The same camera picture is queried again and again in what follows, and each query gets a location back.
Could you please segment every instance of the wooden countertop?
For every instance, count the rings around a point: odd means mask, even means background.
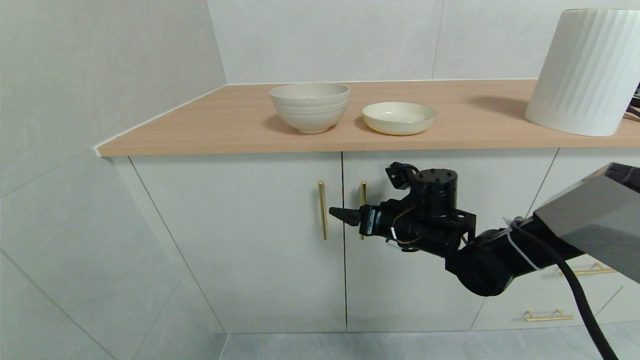
[[[640,147],[640,122],[631,115],[608,137],[550,130],[524,118],[535,80],[348,83],[349,104],[331,130],[297,132],[276,114],[269,90],[277,85],[229,85],[98,147],[101,156],[238,152],[390,151],[534,147]],[[429,105],[438,116],[424,133],[383,135],[362,121],[374,102]]]

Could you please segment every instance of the cabinet door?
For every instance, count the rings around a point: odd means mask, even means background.
[[[524,215],[557,149],[345,152],[345,205],[360,205],[358,187],[367,181],[367,202],[400,199],[385,167],[394,161],[419,169],[458,172],[458,207],[477,215],[477,231],[505,227],[502,217]],[[444,270],[444,260],[405,253],[379,237],[360,240],[346,227],[349,331],[469,330],[484,301]]]
[[[612,161],[640,167],[640,149],[560,149],[534,201],[531,213],[555,194]]]
[[[226,332],[346,330],[339,152],[132,160]]]
[[[628,281],[607,305],[596,315],[599,323],[627,322],[640,320],[640,285]]]

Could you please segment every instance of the drawer handle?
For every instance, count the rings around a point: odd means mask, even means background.
[[[360,183],[360,205],[366,205],[367,204],[367,182],[366,181],[362,181]],[[360,239],[364,240],[364,235],[360,235]]]
[[[596,274],[613,274],[614,272],[617,272],[612,268],[604,267],[604,265],[599,261],[596,261],[595,266],[597,266],[598,268],[588,269],[588,270],[574,270],[573,273],[575,275],[596,275]]]
[[[320,194],[320,215],[322,216],[322,236],[326,240],[329,227],[326,223],[326,198],[324,196],[324,181],[318,181],[318,192]]]
[[[560,315],[555,316],[534,316],[531,310],[527,310],[527,314],[529,314],[528,318],[524,318],[526,322],[547,322],[553,320],[573,320],[573,315],[565,315],[562,310],[556,309],[556,313]]]

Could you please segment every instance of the white bowl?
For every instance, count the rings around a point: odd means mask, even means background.
[[[300,83],[272,89],[278,115],[302,133],[316,134],[336,125],[347,108],[351,89],[335,83]]]
[[[410,102],[379,102],[362,109],[365,124],[390,135],[413,135],[425,131],[437,112],[429,106]]]

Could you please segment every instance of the ribbed lampshade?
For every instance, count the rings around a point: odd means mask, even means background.
[[[565,10],[525,117],[551,129],[613,135],[640,82],[640,10]]]

